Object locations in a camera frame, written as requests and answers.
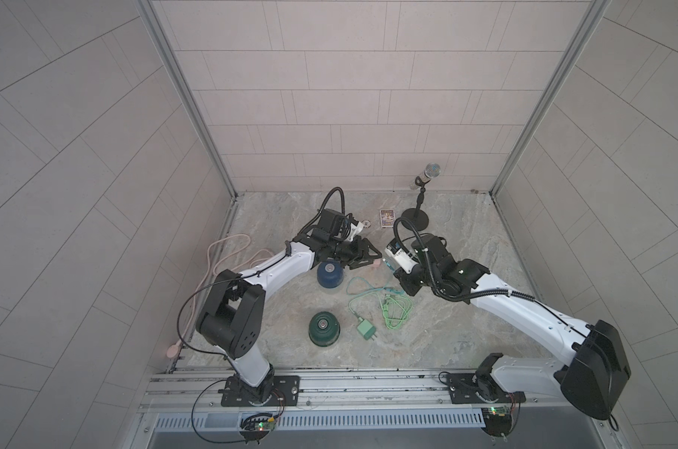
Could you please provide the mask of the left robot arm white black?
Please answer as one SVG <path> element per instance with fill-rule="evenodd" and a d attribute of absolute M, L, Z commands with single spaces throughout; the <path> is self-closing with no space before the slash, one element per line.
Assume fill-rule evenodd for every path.
<path fill-rule="evenodd" d="M 234 378 L 258 400 L 271 394 L 274 376 L 273 366 L 256 347 L 265 300 L 322 263 L 336 262 L 343 269 L 374 263 L 381 254 L 361 237 L 363 228 L 363 222 L 346 211 L 344 190 L 334 187 L 282 252 L 254 269 L 222 271 L 209 285 L 195 329 L 221 350 L 235 371 Z"/>

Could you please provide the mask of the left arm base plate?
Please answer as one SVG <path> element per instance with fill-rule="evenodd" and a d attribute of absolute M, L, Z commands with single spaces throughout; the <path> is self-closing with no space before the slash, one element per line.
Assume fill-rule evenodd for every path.
<path fill-rule="evenodd" d="M 238 375 L 232 375 L 222 391 L 222 407 L 278 407 L 296 406 L 301 387 L 301 377 L 272 375 L 258 387 L 251 387 Z"/>

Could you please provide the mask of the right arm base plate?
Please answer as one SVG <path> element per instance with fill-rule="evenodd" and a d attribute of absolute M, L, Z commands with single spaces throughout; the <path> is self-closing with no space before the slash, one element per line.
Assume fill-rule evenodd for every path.
<path fill-rule="evenodd" d="M 453 404 L 518 405 L 526 401 L 524 392 L 506 392 L 489 375 L 441 372 L 439 382 L 447 388 Z"/>

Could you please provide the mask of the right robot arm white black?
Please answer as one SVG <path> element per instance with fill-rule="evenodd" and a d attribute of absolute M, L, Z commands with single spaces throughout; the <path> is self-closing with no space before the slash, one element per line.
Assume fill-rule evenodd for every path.
<path fill-rule="evenodd" d="M 387 245 L 395 278 L 409 296 L 428 288 L 439 299 L 475 306 L 503 319 L 550 353 L 548 358 L 517 358 L 492 353 L 458 391 L 473 391 L 495 403 L 509 394 L 538 393 L 560 397 L 591 418 L 607 421 L 630 377 L 631 367 L 617 329 L 604 320 L 594 324 L 573 318 L 520 292 L 489 268 L 454 259 L 442 238 L 421 234 L 404 217 L 413 242 L 400 236 Z"/>

